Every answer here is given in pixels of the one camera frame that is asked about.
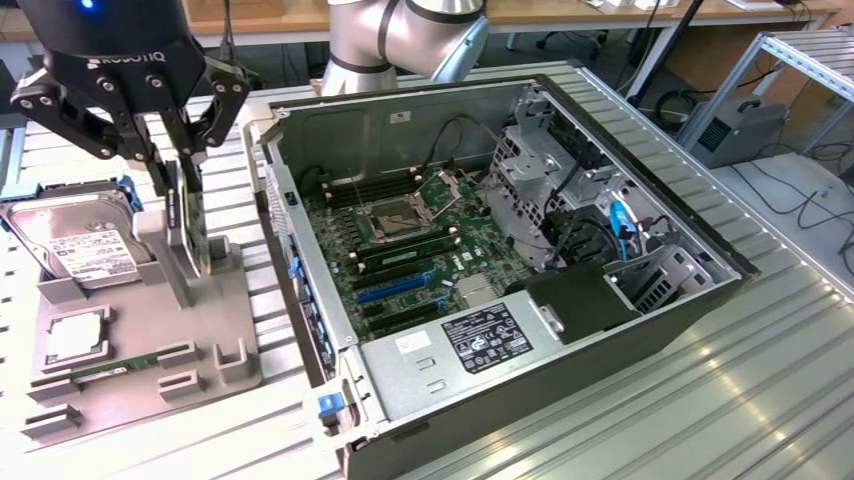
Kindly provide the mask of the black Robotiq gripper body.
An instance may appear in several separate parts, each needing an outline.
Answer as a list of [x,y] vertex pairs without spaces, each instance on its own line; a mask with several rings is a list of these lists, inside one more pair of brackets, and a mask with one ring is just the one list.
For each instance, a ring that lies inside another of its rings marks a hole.
[[111,80],[135,113],[159,110],[148,83],[158,76],[183,107],[206,71],[179,1],[22,1],[46,49],[54,80],[102,105]]

